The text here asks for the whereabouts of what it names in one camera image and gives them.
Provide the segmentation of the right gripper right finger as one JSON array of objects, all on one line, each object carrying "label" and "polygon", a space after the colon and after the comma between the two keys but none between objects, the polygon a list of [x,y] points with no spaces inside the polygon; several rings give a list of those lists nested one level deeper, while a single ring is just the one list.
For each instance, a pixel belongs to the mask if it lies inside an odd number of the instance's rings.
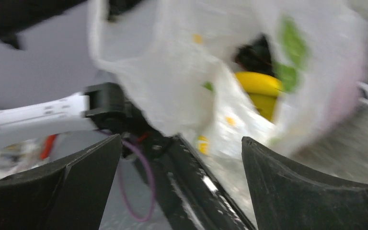
[{"label": "right gripper right finger", "polygon": [[242,162],[260,230],[368,230],[368,184],[314,170],[250,137]]}]

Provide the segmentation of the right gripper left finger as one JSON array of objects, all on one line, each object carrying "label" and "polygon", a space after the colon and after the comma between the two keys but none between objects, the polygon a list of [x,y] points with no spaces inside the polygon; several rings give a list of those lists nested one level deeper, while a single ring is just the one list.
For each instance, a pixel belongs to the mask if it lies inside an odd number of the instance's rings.
[{"label": "right gripper left finger", "polygon": [[113,135],[0,180],[0,230],[97,230],[122,149]]}]

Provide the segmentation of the white plastic shopping bag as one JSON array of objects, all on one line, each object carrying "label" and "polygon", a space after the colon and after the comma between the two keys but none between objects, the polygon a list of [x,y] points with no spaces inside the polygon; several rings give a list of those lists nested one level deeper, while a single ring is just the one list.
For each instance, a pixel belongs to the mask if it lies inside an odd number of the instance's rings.
[{"label": "white plastic shopping bag", "polygon": [[[249,136],[290,157],[355,109],[366,77],[367,24],[346,0],[147,0],[108,20],[89,1],[89,49],[162,134],[210,157],[239,159]],[[267,37],[283,83],[274,121],[234,76],[235,48]]]}]

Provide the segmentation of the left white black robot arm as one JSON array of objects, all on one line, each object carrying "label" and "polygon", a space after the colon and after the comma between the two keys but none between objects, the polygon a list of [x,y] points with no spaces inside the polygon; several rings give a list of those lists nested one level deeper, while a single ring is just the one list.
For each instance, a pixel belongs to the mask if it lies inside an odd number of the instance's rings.
[{"label": "left white black robot arm", "polygon": [[0,110],[0,149],[27,139],[98,129],[142,133],[151,126],[120,85],[106,82],[62,99]]}]

